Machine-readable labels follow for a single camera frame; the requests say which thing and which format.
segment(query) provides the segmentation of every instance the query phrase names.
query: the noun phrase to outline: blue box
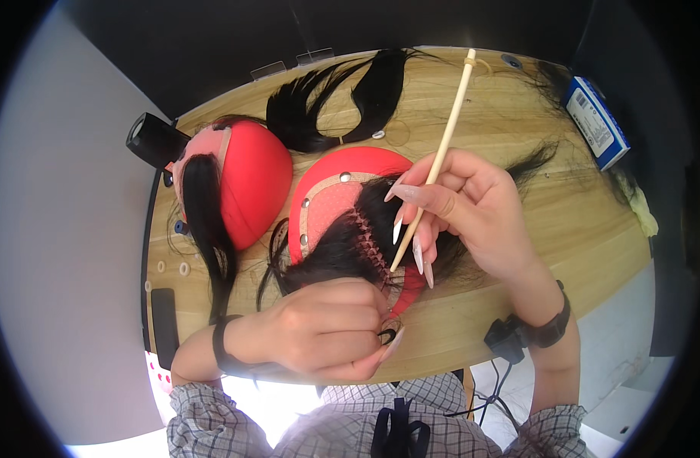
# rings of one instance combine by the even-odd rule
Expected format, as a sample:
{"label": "blue box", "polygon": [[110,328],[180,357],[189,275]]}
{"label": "blue box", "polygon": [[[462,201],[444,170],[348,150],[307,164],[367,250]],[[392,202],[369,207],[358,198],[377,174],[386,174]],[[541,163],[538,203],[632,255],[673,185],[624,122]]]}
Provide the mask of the blue box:
{"label": "blue box", "polygon": [[600,170],[606,170],[624,153],[629,143],[592,85],[580,76],[571,80],[562,105],[594,154]]}

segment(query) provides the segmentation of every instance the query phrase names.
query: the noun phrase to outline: plaid shirt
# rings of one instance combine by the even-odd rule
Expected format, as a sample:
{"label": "plaid shirt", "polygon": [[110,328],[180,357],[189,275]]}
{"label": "plaid shirt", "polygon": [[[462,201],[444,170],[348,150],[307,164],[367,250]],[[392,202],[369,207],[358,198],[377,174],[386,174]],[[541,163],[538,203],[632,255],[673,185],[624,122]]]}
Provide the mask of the plaid shirt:
{"label": "plaid shirt", "polygon": [[[275,449],[266,442],[263,429],[221,390],[188,383],[176,387],[171,397],[177,416],[167,427],[167,439],[170,455],[180,458],[370,456],[378,411],[393,408],[398,397],[413,399],[409,423],[420,420],[430,427],[429,458],[538,456],[536,448],[547,455],[574,458],[585,456],[586,450],[579,437],[585,410],[559,405],[531,416],[520,428],[522,437],[502,452],[476,423],[463,416],[444,416],[467,409],[462,384],[448,373],[402,381],[398,387],[391,383],[328,386],[322,393],[324,405],[291,425]],[[526,437],[538,447],[532,447]]]}

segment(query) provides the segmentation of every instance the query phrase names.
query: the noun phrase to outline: lace wig cap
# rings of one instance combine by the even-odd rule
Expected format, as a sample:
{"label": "lace wig cap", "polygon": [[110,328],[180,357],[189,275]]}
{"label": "lace wig cap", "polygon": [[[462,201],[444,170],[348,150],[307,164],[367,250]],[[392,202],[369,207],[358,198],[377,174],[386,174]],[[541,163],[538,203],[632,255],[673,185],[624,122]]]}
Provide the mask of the lace wig cap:
{"label": "lace wig cap", "polygon": [[[376,147],[346,148],[318,160],[300,179],[291,201],[288,227],[291,263],[302,261],[335,219],[354,208],[364,182],[401,174],[412,164],[397,152]],[[372,237],[391,237],[392,230],[389,227],[387,232],[373,233]],[[402,277],[402,285],[398,281],[400,291],[391,292],[388,298],[391,316],[405,311],[425,284],[417,270],[399,268],[396,272]]]}

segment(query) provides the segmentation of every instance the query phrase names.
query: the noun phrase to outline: red fabric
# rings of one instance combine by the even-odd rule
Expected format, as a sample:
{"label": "red fabric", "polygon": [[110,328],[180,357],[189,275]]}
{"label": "red fabric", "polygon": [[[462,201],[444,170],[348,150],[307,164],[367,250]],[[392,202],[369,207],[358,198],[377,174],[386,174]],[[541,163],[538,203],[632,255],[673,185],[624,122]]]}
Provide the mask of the red fabric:
{"label": "red fabric", "polygon": [[[376,147],[352,147],[333,152],[318,160],[307,170],[296,187],[291,201],[289,215],[289,253],[292,264],[301,261],[301,244],[299,242],[299,215],[301,203],[307,193],[320,181],[340,175],[348,171],[367,173],[378,176],[400,174],[410,168],[413,163],[390,150]],[[327,227],[337,216],[355,205],[362,187],[357,182],[339,182],[318,192],[309,202],[307,208],[307,236],[309,250],[313,250]],[[373,237],[391,237],[393,228],[389,227],[386,234],[373,234]],[[388,265],[393,260],[385,260]],[[415,266],[406,269],[403,280],[403,290],[398,301],[392,308],[391,316],[398,316],[405,311],[418,297],[426,285],[426,280],[418,274]]]}
{"label": "red fabric", "polygon": [[260,124],[232,126],[220,182],[223,222],[237,251],[269,230],[291,187],[291,156]]}

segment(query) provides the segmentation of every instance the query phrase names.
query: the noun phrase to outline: wooden table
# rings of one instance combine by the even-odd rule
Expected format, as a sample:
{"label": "wooden table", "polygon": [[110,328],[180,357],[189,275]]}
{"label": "wooden table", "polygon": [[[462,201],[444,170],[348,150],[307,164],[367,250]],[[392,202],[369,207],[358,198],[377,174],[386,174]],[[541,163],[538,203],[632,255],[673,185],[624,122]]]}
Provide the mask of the wooden table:
{"label": "wooden table", "polygon": [[[386,136],[343,147],[384,147],[411,160],[437,148],[466,50],[430,48],[428,51],[455,64],[409,60],[401,100],[386,126]],[[537,77],[534,60],[520,57],[524,74],[505,65],[498,52],[481,50],[477,58],[488,62],[493,73],[488,73],[482,65],[474,68],[452,146],[475,151],[505,165],[528,154],[542,140],[561,140],[556,158],[531,180],[523,206],[538,253],[556,278],[564,282],[573,312],[581,318],[648,264],[647,239],[629,207],[614,198],[573,122],[531,85]],[[199,124],[221,115],[264,116],[267,97],[309,68],[291,69],[234,89],[182,116],[177,128],[192,135]],[[359,72],[336,90],[322,112],[320,129],[337,136],[357,124],[359,113],[349,95],[361,77]],[[294,156],[292,193],[301,175],[317,159],[318,155]],[[277,221],[288,216],[290,200],[291,195]],[[160,182],[153,208],[147,277],[154,288],[174,289],[182,342],[207,324],[210,300],[207,271],[202,260],[195,256],[196,248],[188,237],[173,232],[177,219],[174,190]],[[266,245],[272,229],[241,254],[241,272],[229,302],[231,314],[255,312],[254,295],[266,268]],[[165,272],[157,272],[158,261],[166,263]],[[182,261],[191,266],[186,277],[178,271]],[[423,293],[401,316],[407,327],[406,337],[396,355],[373,377],[373,382],[438,374],[492,358],[483,337],[492,321],[508,316],[512,308],[494,279],[469,275],[470,269],[467,265],[457,278]],[[264,307],[277,297],[272,285]],[[151,298],[148,298],[148,319],[153,346]],[[290,373],[271,380],[317,381]]]}

